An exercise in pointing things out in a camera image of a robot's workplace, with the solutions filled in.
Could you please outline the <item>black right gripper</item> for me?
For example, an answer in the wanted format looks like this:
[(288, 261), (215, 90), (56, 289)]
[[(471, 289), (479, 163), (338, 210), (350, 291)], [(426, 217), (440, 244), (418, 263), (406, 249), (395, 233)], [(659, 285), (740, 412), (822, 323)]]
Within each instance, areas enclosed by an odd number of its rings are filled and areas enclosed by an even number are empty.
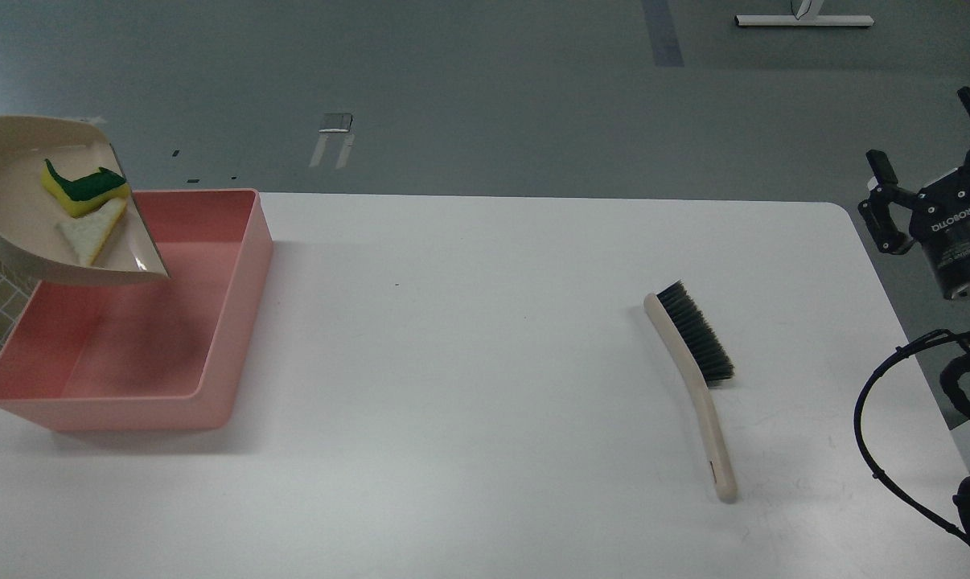
[[(970, 87), (958, 89), (958, 98), (970, 118)], [(928, 183), (918, 194), (899, 186), (892, 162), (885, 151), (868, 150), (866, 160), (872, 172), (868, 197), (857, 212), (876, 249), (885, 254), (908, 253), (915, 240), (923, 247), (930, 271), (945, 300), (970, 296), (970, 169), (959, 167)], [(970, 162), (970, 146), (964, 154)], [(894, 223), (890, 205), (915, 211), (911, 235)]]

